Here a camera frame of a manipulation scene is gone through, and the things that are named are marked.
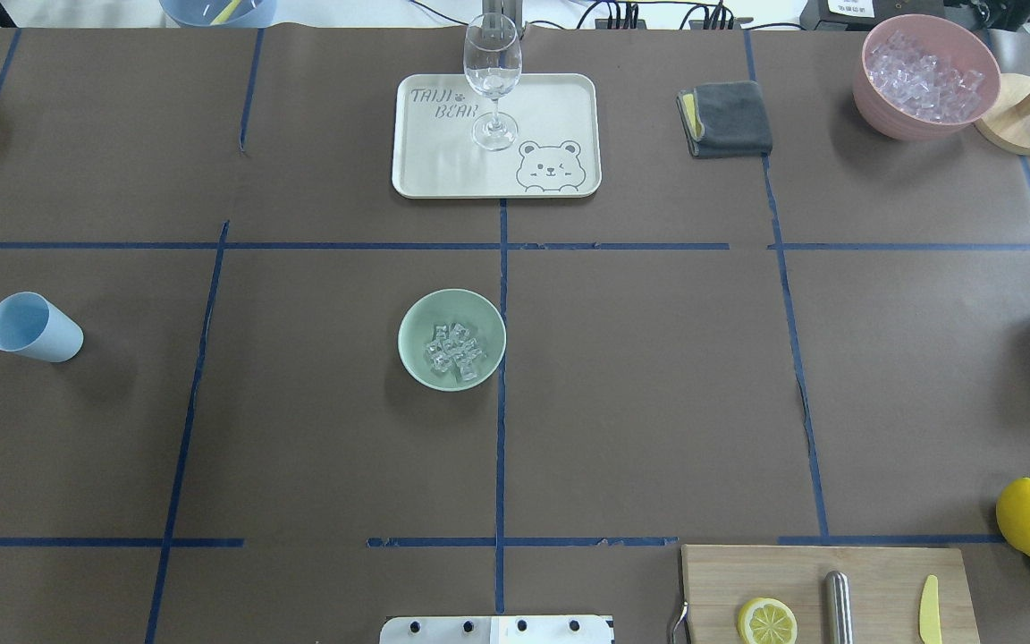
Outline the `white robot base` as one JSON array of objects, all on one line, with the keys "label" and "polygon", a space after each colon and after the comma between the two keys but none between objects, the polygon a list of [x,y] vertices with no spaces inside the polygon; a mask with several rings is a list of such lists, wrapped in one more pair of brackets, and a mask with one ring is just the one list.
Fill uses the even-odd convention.
[{"label": "white robot base", "polygon": [[613,643],[613,620],[596,614],[397,616],[380,643]]}]

